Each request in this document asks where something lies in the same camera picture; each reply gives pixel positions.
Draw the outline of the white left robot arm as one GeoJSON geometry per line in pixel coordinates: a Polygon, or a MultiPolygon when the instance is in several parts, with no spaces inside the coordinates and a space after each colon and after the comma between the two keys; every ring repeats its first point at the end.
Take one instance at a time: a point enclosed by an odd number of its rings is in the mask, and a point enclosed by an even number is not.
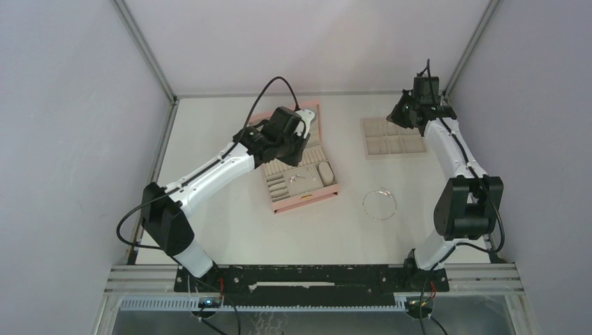
{"type": "Polygon", "coordinates": [[[197,238],[190,217],[207,198],[231,181],[273,160],[296,166],[302,159],[316,113],[278,107],[271,116],[246,126],[215,157],[165,186],[152,182],[142,194],[140,222],[158,249],[191,274],[202,291],[219,277],[214,261],[197,238]]]}

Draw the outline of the pink jewelry box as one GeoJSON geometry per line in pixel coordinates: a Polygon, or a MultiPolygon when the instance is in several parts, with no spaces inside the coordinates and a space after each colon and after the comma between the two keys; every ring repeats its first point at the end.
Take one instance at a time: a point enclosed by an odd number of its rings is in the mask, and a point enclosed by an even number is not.
{"type": "Polygon", "coordinates": [[[334,168],[323,146],[321,102],[310,100],[301,103],[300,106],[316,112],[316,120],[311,124],[309,131],[311,137],[304,149],[300,164],[292,167],[275,159],[262,164],[259,168],[275,214],[336,197],[340,191],[334,168]],[[334,173],[334,183],[328,186],[322,183],[318,174],[318,165],[323,161],[330,164],[334,173]]]}

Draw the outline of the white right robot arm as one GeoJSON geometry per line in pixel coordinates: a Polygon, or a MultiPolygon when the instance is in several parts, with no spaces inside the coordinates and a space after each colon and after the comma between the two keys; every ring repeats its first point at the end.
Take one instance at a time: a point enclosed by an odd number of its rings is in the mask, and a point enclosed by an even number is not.
{"type": "Polygon", "coordinates": [[[495,254],[505,243],[500,240],[495,248],[475,244],[496,228],[501,238],[505,236],[499,211],[504,185],[500,177],[491,176],[476,161],[463,139],[456,113],[442,104],[438,87],[438,77],[418,73],[413,88],[401,92],[386,118],[402,128],[419,130],[434,150],[446,179],[434,207],[434,231],[410,252],[414,265],[403,272],[404,283],[411,290],[428,285],[431,271],[442,269],[457,248],[495,254]]]}

